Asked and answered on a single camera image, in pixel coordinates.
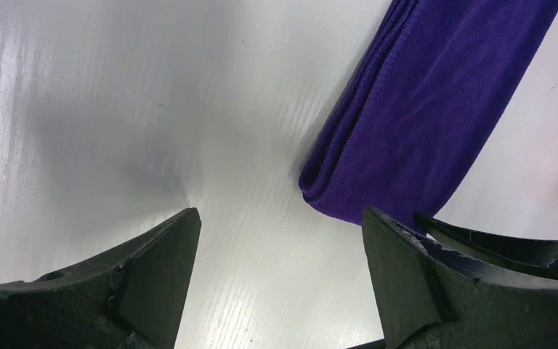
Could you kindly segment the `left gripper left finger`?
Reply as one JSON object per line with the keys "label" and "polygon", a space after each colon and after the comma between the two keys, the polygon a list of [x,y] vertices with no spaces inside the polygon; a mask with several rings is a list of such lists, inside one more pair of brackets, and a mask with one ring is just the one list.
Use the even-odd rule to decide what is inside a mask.
{"label": "left gripper left finger", "polygon": [[187,208],[35,281],[0,284],[0,348],[173,348],[200,232]]}

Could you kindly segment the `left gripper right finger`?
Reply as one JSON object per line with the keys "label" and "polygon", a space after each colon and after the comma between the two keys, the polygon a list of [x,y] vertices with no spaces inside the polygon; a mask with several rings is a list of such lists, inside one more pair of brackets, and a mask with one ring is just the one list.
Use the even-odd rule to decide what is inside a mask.
{"label": "left gripper right finger", "polygon": [[558,240],[414,218],[363,213],[387,348],[558,348]]}

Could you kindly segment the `purple towel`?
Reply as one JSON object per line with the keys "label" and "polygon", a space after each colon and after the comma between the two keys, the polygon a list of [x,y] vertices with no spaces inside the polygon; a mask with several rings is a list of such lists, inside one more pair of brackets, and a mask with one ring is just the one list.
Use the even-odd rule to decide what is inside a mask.
{"label": "purple towel", "polygon": [[360,224],[409,228],[456,191],[558,13],[558,1],[393,1],[322,128],[298,185]]}

